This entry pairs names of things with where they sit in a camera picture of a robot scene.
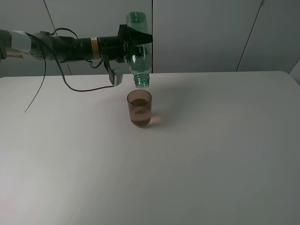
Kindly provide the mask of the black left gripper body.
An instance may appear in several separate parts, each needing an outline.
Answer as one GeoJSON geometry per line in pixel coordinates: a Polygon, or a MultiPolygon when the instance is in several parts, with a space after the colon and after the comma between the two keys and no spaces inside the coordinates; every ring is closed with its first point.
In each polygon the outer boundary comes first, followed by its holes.
{"type": "Polygon", "coordinates": [[[100,37],[99,49],[104,63],[109,63],[110,61],[116,61],[117,63],[129,62],[129,49],[135,32],[136,30],[133,28],[121,24],[117,36],[100,37]]]}

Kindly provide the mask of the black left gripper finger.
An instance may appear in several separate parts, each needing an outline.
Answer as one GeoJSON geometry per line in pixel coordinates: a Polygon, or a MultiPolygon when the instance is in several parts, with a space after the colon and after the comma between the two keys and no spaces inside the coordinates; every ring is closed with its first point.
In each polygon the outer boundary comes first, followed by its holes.
{"type": "Polygon", "coordinates": [[[144,45],[152,43],[152,35],[127,27],[127,41],[130,45],[144,45]]]}

